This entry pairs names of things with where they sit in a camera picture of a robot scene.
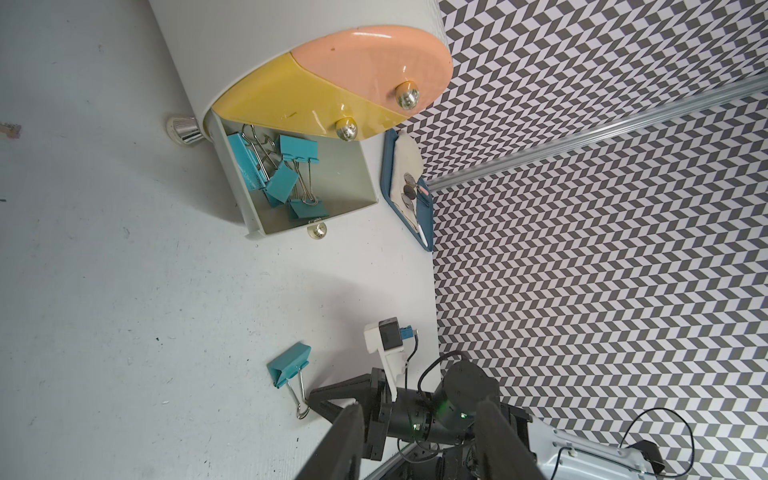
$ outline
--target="geometric patterned wall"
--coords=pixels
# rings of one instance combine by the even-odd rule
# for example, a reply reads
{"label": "geometric patterned wall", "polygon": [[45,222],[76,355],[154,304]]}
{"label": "geometric patterned wall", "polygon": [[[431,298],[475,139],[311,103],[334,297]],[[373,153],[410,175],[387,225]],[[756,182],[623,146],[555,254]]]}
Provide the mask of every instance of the geometric patterned wall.
{"label": "geometric patterned wall", "polygon": [[[675,409],[688,478],[768,478],[766,119],[755,95],[439,192],[441,350],[596,442]],[[685,469],[682,424],[634,429]]]}
{"label": "geometric patterned wall", "polygon": [[443,0],[453,79],[403,127],[437,177],[768,66],[768,2]]}

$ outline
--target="cable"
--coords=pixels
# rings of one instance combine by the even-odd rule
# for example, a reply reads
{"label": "cable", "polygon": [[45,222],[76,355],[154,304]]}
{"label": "cable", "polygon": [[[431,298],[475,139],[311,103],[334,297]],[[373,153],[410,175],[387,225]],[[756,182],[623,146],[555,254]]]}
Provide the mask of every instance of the cable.
{"label": "cable", "polygon": [[[406,390],[408,389],[408,363],[411,361],[413,356],[416,354],[416,351],[419,350],[419,331],[418,330],[413,330],[413,341],[415,342],[414,345],[413,345],[413,351],[411,352],[411,354],[408,356],[408,359],[406,360]],[[408,423],[410,425],[413,425],[413,420],[411,419],[411,410],[408,408],[408,403],[406,403],[406,413],[408,414]],[[397,452],[400,454],[402,459],[405,460],[408,463],[426,463],[426,462],[429,462],[430,460],[433,460],[441,452],[441,450],[438,450],[437,452],[435,452],[434,450],[431,450],[431,449],[425,449],[419,443],[419,440],[416,439],[415,436],[413,436],[413,440],[414,440],[414,442],[416,442],[416,444],[418,446],[422,447],[422,449],[428,450],[428,451],[433,452],[433,453],[429,457],[427,457],[427,458],[421,458],[420,460],[411,460],[410,458],[406,457],[406,454],[404,454],[402,452],[402,450],[407,448],[408,445],[411,445],[412,442],[408,443],[405,447],[401,448],[400,447],[400,439],[397,439]]]}
{"label": "cable", "polygon": [[636,416],[634,420],[632,420],[632,423],[629,424],[629,427],[627,427],[627,432],[624,433],[624,436],[621,437],[621,442],[619,443],[619,448],[624,444],[624,440],[627,439],[627,435],[629,435],[629,431],[632,429],[632,426],[634,423],[640,419],[641,416],[645,415],[648,412],[653,412],[654,410],[664,410],[665,412],[669,412],[672,415],[675,415],[677,418],[680,419],[680,421],[685,425],[685,428],[688,429],[688,434],[690,435],[690,460],[688,461],[690,464],[688,465],[688,468],[685,469],[683,473],[678,473],[676,475],[656,475],[657,477],[661,478],[678,478],[682,477],[683,475],[686,475],[690,470],[694,467],[694,463],[696,462],[696,444],[694,443],[694,431],[691,429],[690,425],[688,425],[688,422],[685,421],[683,417],[680,416],[679,413],[675,412],[672,409],[665,409],[664,407],[653,407],[652,409],[643,410],[640,415]]}
{"label": "cable", "polygon": [[[629,431],[632,428],[632,426],[634,425],[634,423],[637,420],[639,420],[641,416],[645,415],[648,412],[653,412],[654,410],[664,410],[665,412],[669,412],[669,413],[675,415],[677,418],[680,419],[680,421],[683,424],[685,424],[686,428],[688,428],[688,433],[690,434],[690,460],[689,460],[690,464],[688,465],[688,468],[686,468],[683,473],[677,473],[675,475],[662,475],[662,474],[655,475],[654,474],[654,476],[656,476],[657,478],[679,478],[679,477],[682,477],[683,475],[687,475],[688,472],[690,472],[690,470],[694,467],[694,463],[695,463],[695,458],[694,457],[695,457],[695,454],[696,454],[696,449],[695,449],[696,447],[695,447],[695,444],[694,444],[694,431],[693,431],[693,429],[691,429],[690,425],[688,425],[688,422],[686,422],[685,419],[683,417],[681,417],[674,410],[665,409],[664,407],[654,407],[652,409],[644,410],[643,412],[641,412],[640,415],[636,416],[634,418],[634,420],[632,420],[632,423],[629,424],[629,428],[627,428],[627,432],[624,433],[623,437],[621,437],[621,442],[619,443],[619,448],[621,448],[621,446],[624,444],[624,440],[627,439],[627,435],[629,435]],[[592,453],[592,452],[586,452],[585,450],[576,449],[574,447],[561,447],[560,450],[558,450],[558,457],[557,457],[557,459],[554,462],[554,470],[552,470],[552,476],[549,478],[549,480],[554,480],[554,475],[558,472],[558,466],[560,465],[560,455],[563,452],[563,450],[574,450],[576,452],[584,453],[585,455],[591,455],[593,457],[600,458],[602,460],[605,460],[606,462],[611,462],[611,463],[614,463],[616,465],[623,466],[626,469],[631,470],[632,472],[646,473],[646,472],[643,472],[642,470],[638,470],[636,468],[628,467],[628,466],[626,466],[626,465],[624,465],[624,464],[622,464],[620,462],[616,462],[615,460],[612,460],[610,458],[605,458],[605,457],[603,457],[601,455],[597,455],[597,454]]]}
{"label": "cable", "polygon": [[440,452],[433,452],[429,457],[427,458],[421,458],[419,460],[411,460],[410,458],[406,457],[406,454],[402,452],[403,449],[408,447],[408,445],[411,445],[410,443],[407,444],[405,447],[400,448],[400,439],[397,439],[397,452],[400,454],[403,460],[405,460],[408,463],[426,463],[430,460],[433,460],[437,457],[437,455],[440,454]]}
{"label": "cable", "polygon": [[549,478],[549,480],[554,480],[554,474],[558,472],[558,466],[560,465],[560,454],[563,452],[563,450],[569,450],[571,447],[561,447],[558,450],[558,459],[554,461],[554,470],[552,470],[552,476]]}
{"label": "cable", "polygon": [[[415,342],[414,346],[413,346],[413,351],[411,352],[411,354],[408,356],[408,359],[406,360],[406,390],[408,389],[408,364],[411,361],[411,359],[413,358],[413,356],[416,354],[416,351],[419,349],[419,331],[418,330],[413,330],[413,341]],[[406,403],[406,414],[408,415],[408,424],[409,425],[413,425],[413,419],[411,418],[411,409],[408,407],[407,403]],[[428,452],[434,452],[435,456],[437,456],[437,454],[439,454],[439,453],[442,453],[442,449],[441,448],[438,447],[437,450],[432,450],[431,448],[429,448],[429,446],[422,445],[422,443],[419,441],[419,439],[416,438],[415,435],[411,435],[411,436],[413,437],[413,442],[415,442],[422,449],[427,450]]]}
{"label": "cable", "polygon": [[424,370],[424,373],[422,373],[422,376],[419,377],[419,382],[416,383],[416,390],[419,392],[419,396],[421,396],[425,402],[427,402],[427,398],[425,397],[424,392],[422,391],[422,381],[424,380],[424,377],[426,377],[427,373],[430,373],[432,369],[434,369],[437,366],[437,364],[439,364],[440,362],[442,362],[447,358],[450,358],[456,355],[461,356],[463,359],[467,359],[467,354],[461,350],[452,350],[451,352],[443,353],[441,356],[437,357],[437,360],[432,362],[432,364],[427,367],[427,370]]}

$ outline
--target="metal foot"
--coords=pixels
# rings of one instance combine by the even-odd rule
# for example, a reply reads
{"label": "metal foot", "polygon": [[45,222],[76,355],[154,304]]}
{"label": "metal foot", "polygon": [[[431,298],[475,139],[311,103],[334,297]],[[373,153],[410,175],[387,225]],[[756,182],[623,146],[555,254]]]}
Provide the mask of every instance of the metal foot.
{"label": "metal foot", "polygon": [[185,147],[191,147],[205,138],[195,117],[185,115],[171,115],[165,124],[165,131],[171,140]]}

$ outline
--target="drawer knob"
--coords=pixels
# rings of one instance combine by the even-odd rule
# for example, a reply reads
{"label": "drawer knob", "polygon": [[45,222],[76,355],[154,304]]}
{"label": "drawer knob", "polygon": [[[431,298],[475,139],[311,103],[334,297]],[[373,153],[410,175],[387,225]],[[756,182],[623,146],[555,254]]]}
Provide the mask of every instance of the drawer knob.
{"label": "drawer knob", "polygon": [[357,137],[357,124],[350,118],[342,118],[336,122],[336,134],[344,141],[352,141]]}
{"label": "drawer knob", "polygon": [[313,223],[306,228],[306,232],[313,239],[322,240],[326,233],[328,233],[328,227],[326,227],[325,222]]}
{"label": "drawer knob", "polygon": [[416,105],[419,104],[419,89],[416,87],[416,83],[412,81],[404,81],[395,89],[395,98],[397,104],[403,110],[413,110]]}
{"label": "drawer knob", "polygon": [[191,147],[204,139],[195,117],[172,115],[165,122],[165,131],[171,140],[185,147]]}

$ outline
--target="white floor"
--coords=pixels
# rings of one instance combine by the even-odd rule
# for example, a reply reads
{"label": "white floor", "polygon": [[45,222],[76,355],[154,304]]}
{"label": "white floor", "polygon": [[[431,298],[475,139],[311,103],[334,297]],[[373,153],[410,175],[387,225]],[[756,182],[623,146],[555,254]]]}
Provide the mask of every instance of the white floor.
{"label": "white floor", "polygon": [[0,7],[1,477],[292,478],[329,424],[266,362],[367,373],[390,316],[434,359],[432,259],[389,207],[247,240],[213,148],[165,135],[188,111],[146,0]]}

